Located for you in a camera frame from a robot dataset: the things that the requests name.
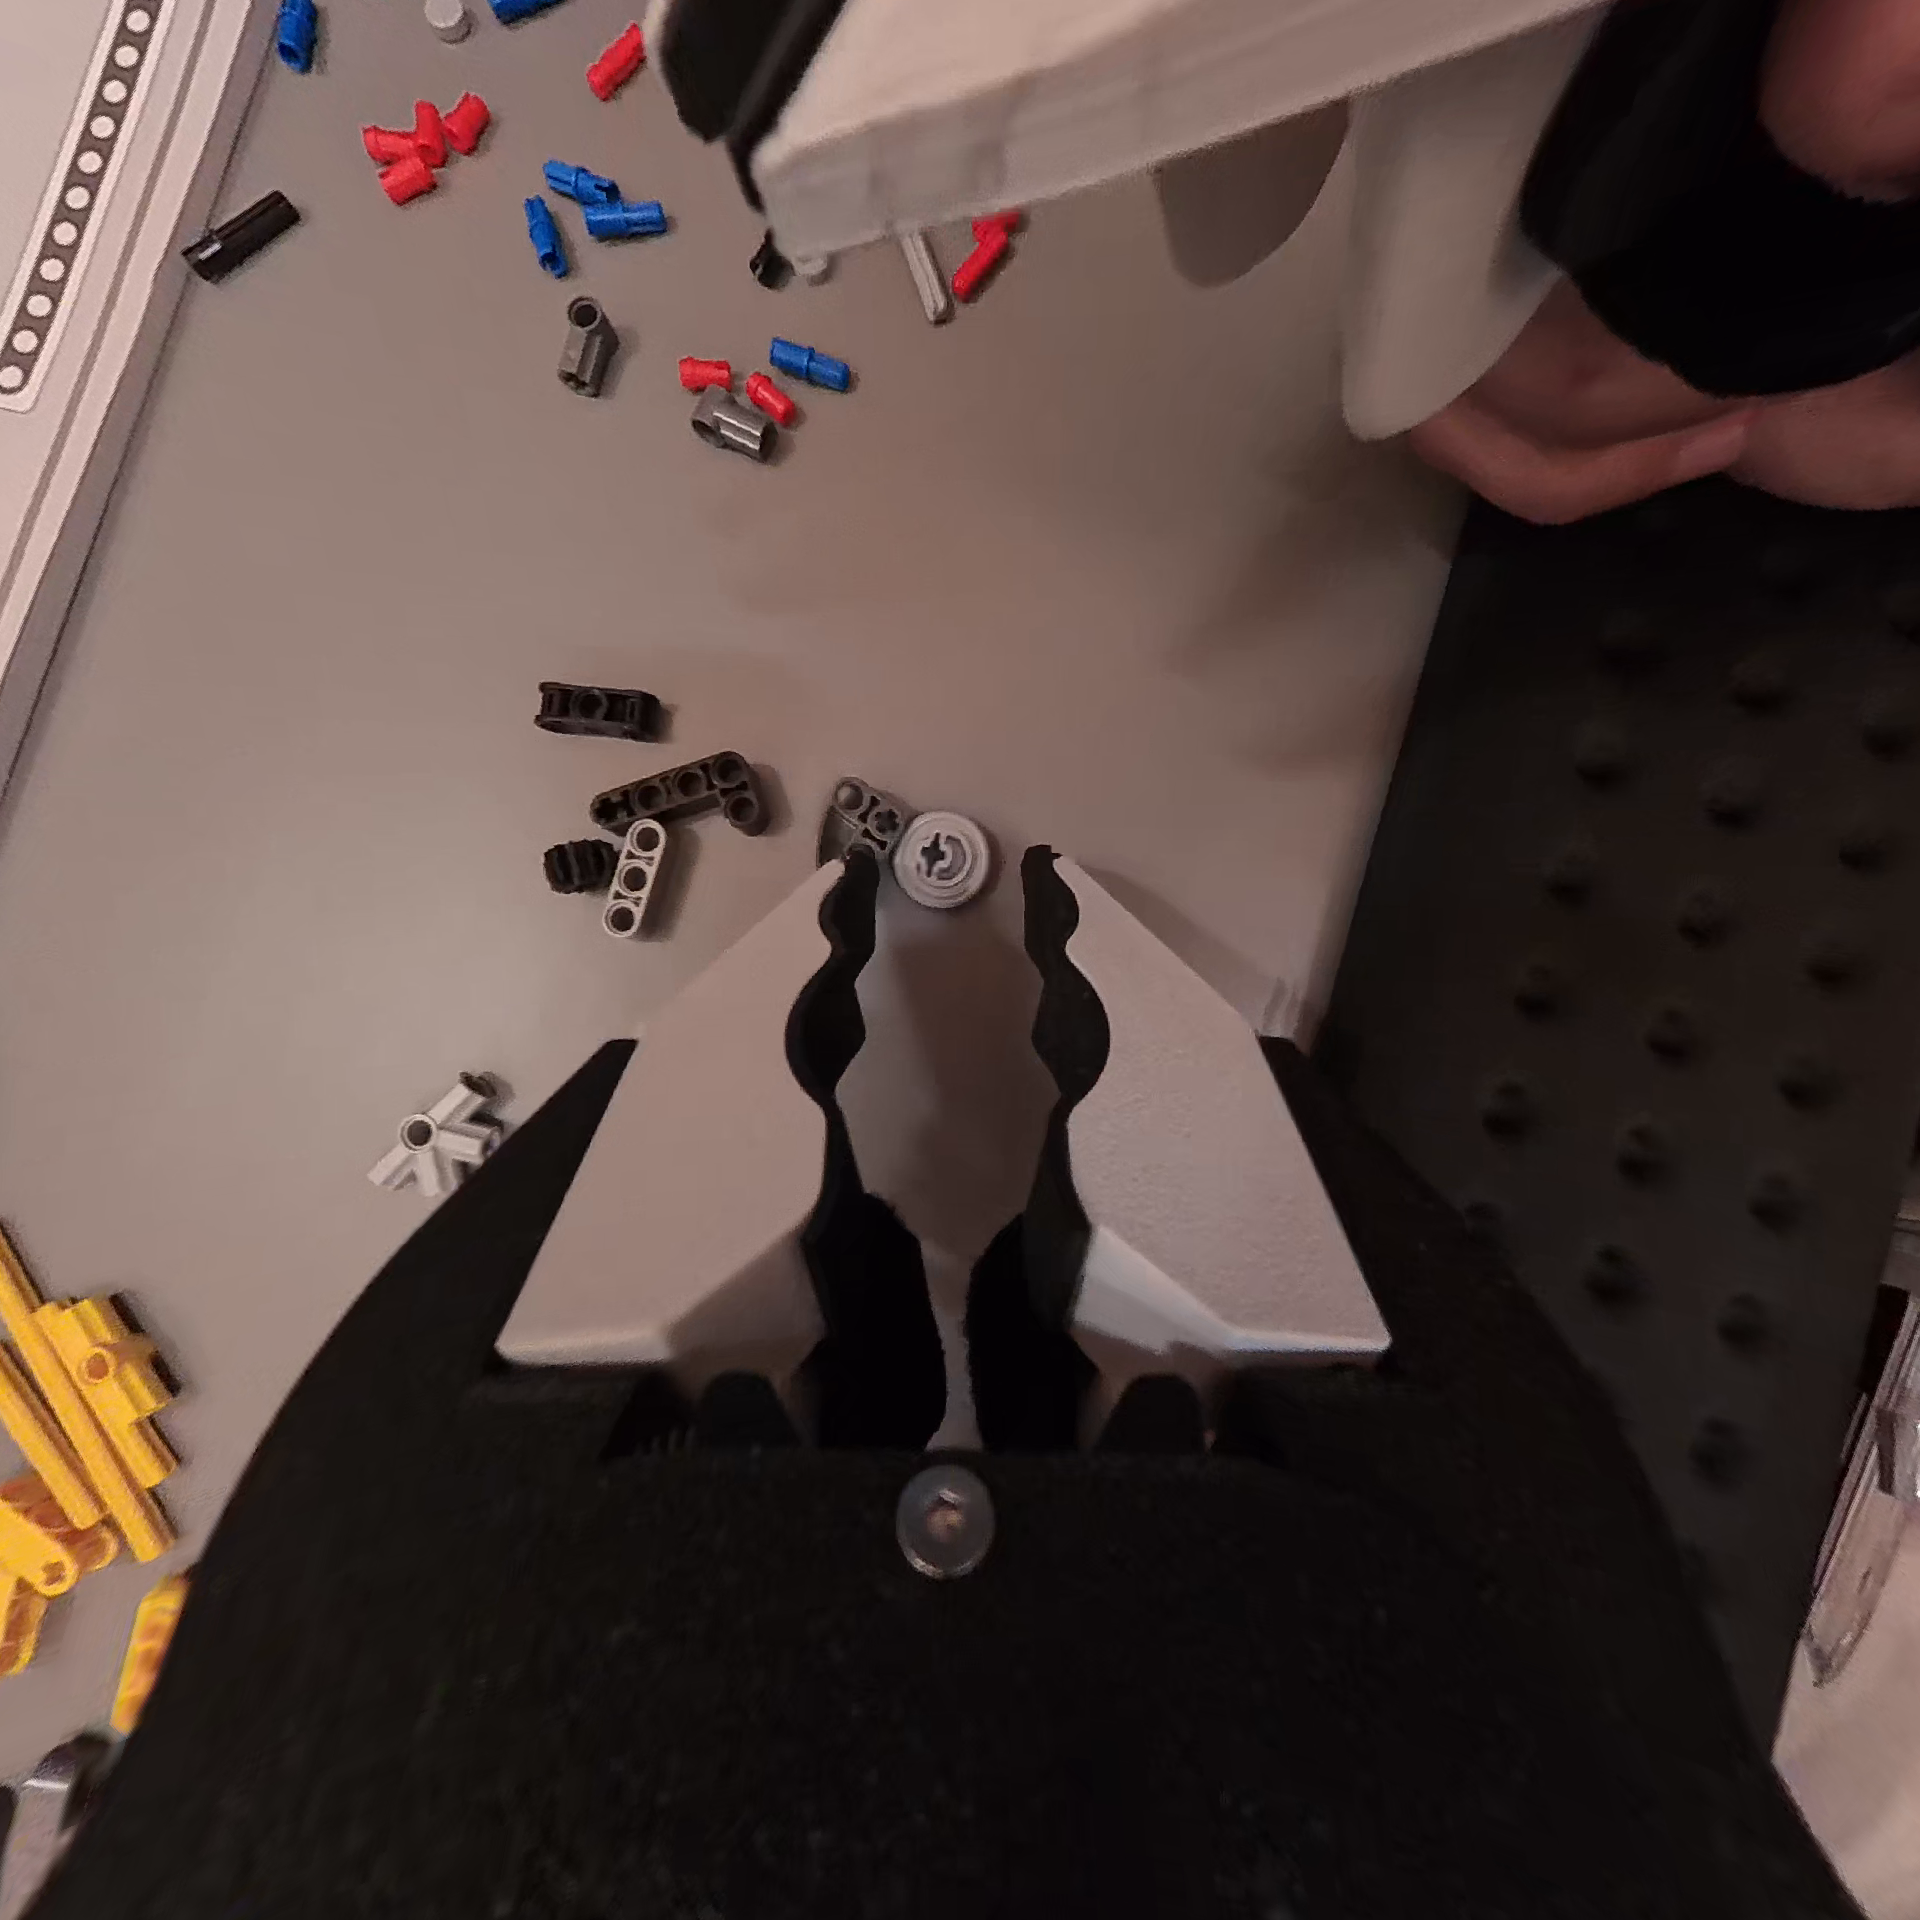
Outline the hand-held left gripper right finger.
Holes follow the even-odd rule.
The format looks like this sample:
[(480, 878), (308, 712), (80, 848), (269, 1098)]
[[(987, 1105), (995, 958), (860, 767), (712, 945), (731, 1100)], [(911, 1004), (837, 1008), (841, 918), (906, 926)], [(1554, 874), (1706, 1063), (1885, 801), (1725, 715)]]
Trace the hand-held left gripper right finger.
[(1020, 1219), (1040, 1324), (1102, 1366), (1373, 1364), (1383, 1311), (1262, 1038), (1074, 858), (1023, 852), (1055, 1083)]

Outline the dark grey lego L beam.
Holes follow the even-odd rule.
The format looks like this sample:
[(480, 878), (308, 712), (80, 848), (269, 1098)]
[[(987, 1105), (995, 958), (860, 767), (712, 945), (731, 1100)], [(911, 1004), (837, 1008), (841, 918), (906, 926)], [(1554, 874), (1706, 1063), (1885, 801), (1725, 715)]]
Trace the dark grey lego L beam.
[(746, 836), (758, 836), (773, 823), (773, 808), (751, 755), (720, 750), (622, 786), (589, 801), (589, 820), (609, 833), (628, 833), (638, 823), (685, 823), (719, 815)]

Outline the dark grey lego piece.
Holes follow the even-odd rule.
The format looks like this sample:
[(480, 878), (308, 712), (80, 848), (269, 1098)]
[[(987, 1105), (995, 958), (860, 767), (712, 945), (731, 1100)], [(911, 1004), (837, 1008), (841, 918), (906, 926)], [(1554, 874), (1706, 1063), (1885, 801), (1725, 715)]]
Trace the dark grey lego piece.
[(888, 871), (918, 809), (860, 778), (837, 778), (816, 841), (816, 863), (825, 866), (866, 852)]

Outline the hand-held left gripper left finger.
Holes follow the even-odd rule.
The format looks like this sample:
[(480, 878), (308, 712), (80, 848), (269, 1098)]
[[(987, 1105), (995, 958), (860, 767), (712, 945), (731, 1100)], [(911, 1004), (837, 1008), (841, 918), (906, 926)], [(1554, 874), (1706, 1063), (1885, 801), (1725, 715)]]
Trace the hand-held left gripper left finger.
[(825, 1094), (788, 1027), (854, 934), (874, 934), (878, 862), (816, 870), (638, 1036), (499, 1335), (524, 1370), (796, 1374), (824, 1338), (805, 1229), (829, 1175)]

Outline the light grey star lego piece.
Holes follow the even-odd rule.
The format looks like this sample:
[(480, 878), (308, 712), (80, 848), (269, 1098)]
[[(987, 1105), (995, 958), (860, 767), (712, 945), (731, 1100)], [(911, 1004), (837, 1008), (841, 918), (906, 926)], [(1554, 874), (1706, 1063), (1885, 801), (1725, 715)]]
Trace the light grey star lego piece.
[(461, 1073), (437, 1104), (398, 1122), (395, 1140), (367, 1175), (369, 1183), (384, 1192), (413, 1188), (431, 1202), (446, 1200), (507, 1139), (499, 1100), (501, 1083), (489, 1073)]

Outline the long yellow lego axle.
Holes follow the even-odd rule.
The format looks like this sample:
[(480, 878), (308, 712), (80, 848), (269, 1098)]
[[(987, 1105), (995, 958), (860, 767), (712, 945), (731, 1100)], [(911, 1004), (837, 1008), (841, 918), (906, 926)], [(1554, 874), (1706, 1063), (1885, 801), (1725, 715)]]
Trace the long yellow lego axle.
[(176, 1453), (173, 1471), (154, 1487), (130, 1473), (130, 1467), (91, 1420), (51, 1343), (40, 1335), (36, 1311), (44, 1305), (64, 1303), (49, 1303), (36, 1288), (21, 1257), (5, 1238), (2, 1429), (70, 1522), (111, 1522), (119, 1542), (140, 1563), (156, 1563), (179, 1542), (156, 1494), (179, 1471), (181, 1459)]

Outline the pile of small lego pins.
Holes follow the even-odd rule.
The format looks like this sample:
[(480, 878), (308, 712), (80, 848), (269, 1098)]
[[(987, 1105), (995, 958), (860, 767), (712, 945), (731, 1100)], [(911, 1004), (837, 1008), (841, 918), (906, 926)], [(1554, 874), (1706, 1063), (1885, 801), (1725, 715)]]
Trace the pile of small lego pins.
[[(415, 122), (403, 129), (367, 126), (363, 150), (378, 169), (387, 203), (407, 207), (438, 189), (449, 154), (476, 154), (489, 129), (492, 109), (484, 97), (465, 91), (449, 111), (421, 103)], [(582, 214), (591, 243), (638, 243), (669, 235), (669, 215), (659, 203), (625, 199), (616, 180), (589, 166), (550, 160), (543, 162), (542, 177), (550, 193), (556, 193)], [(936, 324), (948, 321), (953, 304), (975, 301), (983, 285), (997, 273), (1020, 230), (1020, 207), (975, 215), (975, 248), (953, 275), (942, 273), (923, 231), (903, 235), (902, 250), (918, 277), (918, 290), (927, 300), (927, 317)], [(854, 387), (848, 363), (794, 339), (776, 337), (770, 343), (770, 361), (776, 380), (777, 375), (788, 375), (805, 387), (837, 395)]]

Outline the yellow thin lego liftarm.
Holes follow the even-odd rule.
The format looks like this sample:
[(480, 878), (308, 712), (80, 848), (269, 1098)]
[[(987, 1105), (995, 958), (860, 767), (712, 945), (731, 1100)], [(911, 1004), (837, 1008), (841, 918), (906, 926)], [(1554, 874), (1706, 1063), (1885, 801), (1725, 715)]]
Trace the yellow thin lego liftarm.
[(192, 1596), (192, 1567), (168, 1574), (158, 1580), (137, 1604), (132, 1613), (132, 1629), (125, 1647), (125, 1660), (119, 1666), (119, 1678), (111, 1698), (107, 1727), (119, 1741), (132, 1737), (137, 1729), (149, 1701), (154, 1698), (156, 1678), (164, 1668), (164, 1656), (181, 1628), (183, 1605)]

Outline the black lego connector piece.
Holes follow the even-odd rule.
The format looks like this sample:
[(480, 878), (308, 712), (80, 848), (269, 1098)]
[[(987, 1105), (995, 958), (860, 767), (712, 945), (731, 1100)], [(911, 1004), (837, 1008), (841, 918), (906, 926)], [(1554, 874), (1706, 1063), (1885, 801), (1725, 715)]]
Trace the black lego connector piece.
[(535, 726), (547, 734), (659, 742), (665, 708), (646, 688), (605, 684), (542, 684)]

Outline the white shirt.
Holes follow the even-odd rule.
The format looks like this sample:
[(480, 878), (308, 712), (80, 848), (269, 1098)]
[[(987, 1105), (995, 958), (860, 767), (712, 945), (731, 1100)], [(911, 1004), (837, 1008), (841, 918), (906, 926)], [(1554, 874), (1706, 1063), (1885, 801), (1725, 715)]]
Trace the white shirt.
[(1917, 1914), (1917, 1175), (1869, 1324), (1775, 1768), (1869, 1918)]

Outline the white round lego pulley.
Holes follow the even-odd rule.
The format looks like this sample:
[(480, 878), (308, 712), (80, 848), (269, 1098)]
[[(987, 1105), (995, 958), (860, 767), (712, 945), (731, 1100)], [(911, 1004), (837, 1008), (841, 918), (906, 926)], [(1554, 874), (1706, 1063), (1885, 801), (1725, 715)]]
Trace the white round lego pulley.
[(995, 880), (995, 845), (956, 809), (925, 809), (902, 828), (894, 871), (903, 898), (923, 910), (975, 903)]

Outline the light grey thin lego liftarm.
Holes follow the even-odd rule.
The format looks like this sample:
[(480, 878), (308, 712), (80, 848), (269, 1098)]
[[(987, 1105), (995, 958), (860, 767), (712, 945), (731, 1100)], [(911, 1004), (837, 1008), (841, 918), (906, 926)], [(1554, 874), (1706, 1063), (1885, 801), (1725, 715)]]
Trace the light grey thin lego liftarm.
[(640, 820), (625, 833), (603, 910), (609, 936), (633, 941), (646, 934), (665, 862), (668, 831), (659, 820)]

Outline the lego instruction booklet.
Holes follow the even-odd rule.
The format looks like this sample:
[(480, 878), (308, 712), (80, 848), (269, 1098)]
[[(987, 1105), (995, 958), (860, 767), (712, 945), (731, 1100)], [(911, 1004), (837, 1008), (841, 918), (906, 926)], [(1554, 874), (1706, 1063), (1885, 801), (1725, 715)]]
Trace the lego instruction booklet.
[(2, 6), (2, 784), (271, 28), (271, 4)]

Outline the black lego pin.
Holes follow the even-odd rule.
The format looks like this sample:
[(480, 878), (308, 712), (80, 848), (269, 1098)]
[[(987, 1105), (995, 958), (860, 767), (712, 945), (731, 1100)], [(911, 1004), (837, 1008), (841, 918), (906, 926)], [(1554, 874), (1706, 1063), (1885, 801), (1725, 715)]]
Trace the black lego pin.
[(181, 262), (200, 282), (218, 285), (253, 263), (258, 254), (281, 243), (300, 223), (302, 207), (282, 191), (269, 191), (196, 235), (181, 250)]

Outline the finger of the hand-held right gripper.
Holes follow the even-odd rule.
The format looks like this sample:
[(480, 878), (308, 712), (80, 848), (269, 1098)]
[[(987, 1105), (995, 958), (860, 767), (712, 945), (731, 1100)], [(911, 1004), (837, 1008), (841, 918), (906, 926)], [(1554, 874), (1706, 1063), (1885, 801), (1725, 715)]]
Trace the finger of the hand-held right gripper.
[(1039, 204), (1589, 4), (650, 4), (646, 58), (788, 257)]

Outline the person's right hand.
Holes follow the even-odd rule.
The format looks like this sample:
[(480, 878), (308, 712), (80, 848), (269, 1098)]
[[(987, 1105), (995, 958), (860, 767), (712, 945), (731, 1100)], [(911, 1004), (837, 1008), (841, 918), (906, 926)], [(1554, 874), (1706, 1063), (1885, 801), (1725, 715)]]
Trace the person's right hand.
[(1917, 504), (1917, 6), (1623, 4), (1524, 177), (1566, 281), (1412, 449), (1562, 524)]

